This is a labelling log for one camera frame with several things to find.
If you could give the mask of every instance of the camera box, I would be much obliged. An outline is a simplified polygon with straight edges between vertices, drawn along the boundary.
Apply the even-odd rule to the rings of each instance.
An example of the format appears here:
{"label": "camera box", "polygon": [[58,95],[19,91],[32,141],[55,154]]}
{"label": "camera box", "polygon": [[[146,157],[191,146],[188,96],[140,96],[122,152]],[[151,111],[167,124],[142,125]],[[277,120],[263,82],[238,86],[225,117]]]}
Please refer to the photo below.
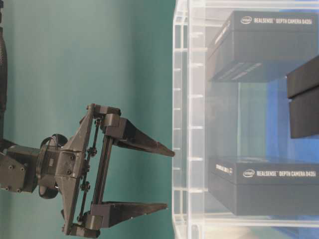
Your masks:
{"label": "camera box", "polygon": [[319,164],[273,161],[213,157],[209,192],[237,216],[319,215]]}
{"label": "camera box", "polygon": [[268,82],[317,51],[314,13],[234,11],[208,46],[206,76],[218,82]]}

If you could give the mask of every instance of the intel logo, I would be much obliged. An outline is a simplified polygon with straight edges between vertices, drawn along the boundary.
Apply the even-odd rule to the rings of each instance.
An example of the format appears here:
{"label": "intel logo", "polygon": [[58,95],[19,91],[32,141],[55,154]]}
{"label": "intel logo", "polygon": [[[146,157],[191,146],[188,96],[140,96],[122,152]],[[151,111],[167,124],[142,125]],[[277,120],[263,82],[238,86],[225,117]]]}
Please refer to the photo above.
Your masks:
{"label": "intel logo", "polygon": [[255,175],[255,171],[253,169],[247,169],[244,173],[243,176],[245,178],[252,178]]}
{"label": "intel logo", "polygon": [[240,20],[240,22],[242,23],[242,24],[250,24],[251,22],[252,22],[252,17],[251,16],[245,16],[245,17],[243,17],[241,20]]}

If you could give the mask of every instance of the robotic arm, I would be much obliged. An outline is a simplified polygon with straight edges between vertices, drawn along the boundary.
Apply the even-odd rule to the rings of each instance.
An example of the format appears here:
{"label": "robotic arm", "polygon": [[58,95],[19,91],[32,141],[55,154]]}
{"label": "robotic arm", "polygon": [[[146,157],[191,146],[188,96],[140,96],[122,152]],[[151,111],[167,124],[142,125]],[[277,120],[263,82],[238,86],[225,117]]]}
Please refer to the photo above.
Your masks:
{"label": "robotic arm", "polygon": [[[88,148],[91,127],[95,120],[92,147]],[[84,213],[90,184],[86,180],[90,158],[96,151],[99,129],[104,135],[99,169],[91,208]],[[80,121],[75,135],[67,140],[54,134],[40,148],[29,148],[3,140],[0,153],[1,188],[10,192],[30,192],[39,186],[39,195],[54,198],[58,192],[63,199],[63,232],[66,235],[97,238],[100,228],[109,228],[125,220],[166,209],[167,204],[103,202],[112,146],[141,150],[165,156],[174,152],[139,131],[129,120],[121,117],[120,109],[91,104]],[[79,190],[84,191],[78,223],[73,223]]]}

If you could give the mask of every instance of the black box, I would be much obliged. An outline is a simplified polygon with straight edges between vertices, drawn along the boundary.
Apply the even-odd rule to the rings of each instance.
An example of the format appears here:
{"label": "black box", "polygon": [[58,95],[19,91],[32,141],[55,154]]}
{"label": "black box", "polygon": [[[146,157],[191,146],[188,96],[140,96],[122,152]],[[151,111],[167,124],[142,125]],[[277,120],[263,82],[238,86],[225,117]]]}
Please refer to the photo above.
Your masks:
{"label": "black box", "polygon": [[319,87],[294,97],[289,111],[291,138],[319,134]]}
{"label": "black box", "polygon": [[267,82],[317,51],[314,13],[234,11],[208,46],[206,76],[218,82]]}
{"label": "black box", "polygon": [[319,56],[287,75],[287,94],[291,99],[319,86]]}
{"label": "black box", "polygon": [[319,56],[287,75],[291,138],[319,134]]}
{"label": "black box", "polygon": [[237,216],[319,215],[319,164],[214,157],[208,189]]}

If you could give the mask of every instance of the green background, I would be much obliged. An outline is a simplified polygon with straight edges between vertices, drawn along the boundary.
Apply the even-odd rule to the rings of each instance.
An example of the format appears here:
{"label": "green background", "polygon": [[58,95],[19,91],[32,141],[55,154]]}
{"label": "green background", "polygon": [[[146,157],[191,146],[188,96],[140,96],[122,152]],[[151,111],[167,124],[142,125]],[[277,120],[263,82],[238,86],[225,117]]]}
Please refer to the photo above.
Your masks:
{"label": "green background", "polygon": [[[53,133],[70,137],[86,105],[97,103],[121,108],[138,128],[171,147],[174,2],[5,0],[5,137],[30,147]],[[91,184],[98,161],[91,161]],[[106,184],[105,201],[170,206],[171,159],[114,147]],[[0,239],[64,238],[61,209],[60,195],[44,200],[37,191],[0,191]],[[104,229],[100,238],[173,238],[171,211]]]}

